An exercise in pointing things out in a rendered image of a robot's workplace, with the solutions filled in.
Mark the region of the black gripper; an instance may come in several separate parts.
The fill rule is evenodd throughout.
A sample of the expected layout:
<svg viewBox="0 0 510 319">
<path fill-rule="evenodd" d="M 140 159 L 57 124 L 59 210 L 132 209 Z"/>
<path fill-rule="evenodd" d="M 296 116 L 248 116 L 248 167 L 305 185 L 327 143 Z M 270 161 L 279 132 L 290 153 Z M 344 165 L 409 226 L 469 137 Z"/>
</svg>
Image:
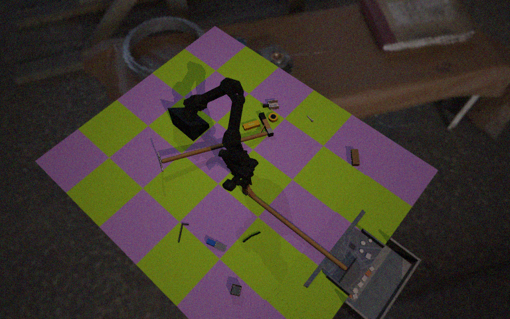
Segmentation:
<svg viewBox="0 0 510 319">
<path fill-rule="evenodd" d="M 252 165 L 254 166 L 254 168 L 258 165 L 258 161 L 256 159 L 253 159 L 253 158 L 250 158 L 250 163 L 252 163 Z M 234 176 L 231 180 L 230 179 L 227 179 L 223 184 L 222 186 L 224 187 L 224 189 L 228 190 L 228 191 L 233 191 L 233 189 L 237 186 L 237 185 L 240 185 L 242 186 L 243 188 L 247 189 L 247 187 L 244 185 L 243 181 L 238 179 L 236 174 L 235 174 L 235 169 L 239 169 L 240 166 L 239 165 L 234 165 L 234 166 L 231 166 L 231 167 L 228 167 L 227 168 L 232 172 L 231 174 Z"/>
</svg>

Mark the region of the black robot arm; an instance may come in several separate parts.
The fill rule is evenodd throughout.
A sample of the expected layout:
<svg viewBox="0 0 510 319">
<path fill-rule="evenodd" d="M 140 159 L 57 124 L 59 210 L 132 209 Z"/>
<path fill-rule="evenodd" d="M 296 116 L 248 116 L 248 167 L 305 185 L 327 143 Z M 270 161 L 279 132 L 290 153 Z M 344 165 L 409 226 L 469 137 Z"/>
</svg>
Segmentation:
<svg viewBox="0 0 510 319">
<path fill-rule="evenodd" d="M 242 117 L 243 104 L 245 103 L 244 90 L 240 81 L 231 78 L 225 78 L 220 82 L 220 86 L 205 92 L 204 94 L 196 94 L 184 100 L 184 109 L 179 114 L 188 122 L 195 121 L 197 112 L 207 108 L 207 104 L 221 96 L 227 94 L 232 100 L 228 129 L 224 133 L 222 144 L 226 150 L 221 149 L 220 156 L 228 167 L 239 165 L 239 169 L 235 169 L 238 179 L 242 178 L 249 181 L 254 175 L 255 170 L 250 163 L 250 156 L 247 150 L 243 150 L 240 135 L 240 121 Z"/>
</svg>

